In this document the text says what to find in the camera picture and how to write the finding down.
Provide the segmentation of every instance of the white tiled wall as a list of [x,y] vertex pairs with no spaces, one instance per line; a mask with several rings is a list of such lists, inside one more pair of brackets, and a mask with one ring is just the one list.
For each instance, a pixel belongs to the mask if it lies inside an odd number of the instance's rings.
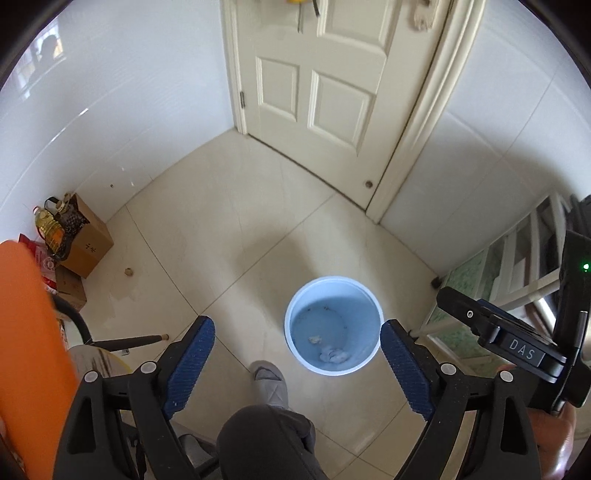
[[74,0],[0,92],[0,241],[72,190],[107,220],[232,126],[219,0]]
[[445,274],[553,188],[591,194],[591,90],[518,0],[489,0],[452,97],[382,224]]

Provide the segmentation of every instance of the brown box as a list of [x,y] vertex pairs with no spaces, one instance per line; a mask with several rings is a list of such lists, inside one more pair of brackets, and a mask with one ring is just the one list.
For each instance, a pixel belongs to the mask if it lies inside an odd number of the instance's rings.
[[60,265],[86,278],[113,246],[113,239],[105,223],[88,208],[88,205],[78,195],[74,195],[72,200],[77,202],[78,210],[89,223],[85,224],[78,232],[72,242],[70,255],[60,262]]
[[80,275],[61,265],[56,267],[56,290],[57,295],[69,302],[77,312],[86,305],[86,293]]

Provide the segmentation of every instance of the orange object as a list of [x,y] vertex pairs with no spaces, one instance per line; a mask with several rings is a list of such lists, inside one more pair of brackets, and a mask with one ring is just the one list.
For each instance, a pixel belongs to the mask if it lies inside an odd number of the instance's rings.
[[30,480],[51,480],[78,380],[31,253],[0,244],[0,417]]

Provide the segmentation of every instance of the hand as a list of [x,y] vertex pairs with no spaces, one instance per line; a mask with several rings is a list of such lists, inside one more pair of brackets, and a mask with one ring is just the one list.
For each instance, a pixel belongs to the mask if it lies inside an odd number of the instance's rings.
[[[513,368],[515,365],[504,365],[499,371]],[[535,408],[528,408],[527,413],[538,445],[542,480],[560,480],[573,451],[575,408],[567,402],[557,417]]]

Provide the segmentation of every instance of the blue gripper pad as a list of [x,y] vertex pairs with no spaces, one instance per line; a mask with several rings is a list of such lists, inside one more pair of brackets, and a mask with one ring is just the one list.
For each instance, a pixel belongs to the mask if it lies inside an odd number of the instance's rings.
[[[397,333],[395,327],[400,330],[400,333]],[[414,355],[400,338],[402,334],[408,336],[396,320],[384,323],[379,336],[382,352],[384,352],[412,410],[420,413],[425,421],[429,421],[435,412],[435,407],[431,402],[431,384],[423,374]]]
[[168,379],[167,398],[162,409],[168,420],[174,413],[185,408],[207,357],[212,351],[215,337],[216,329],[213,320],[207,318]]

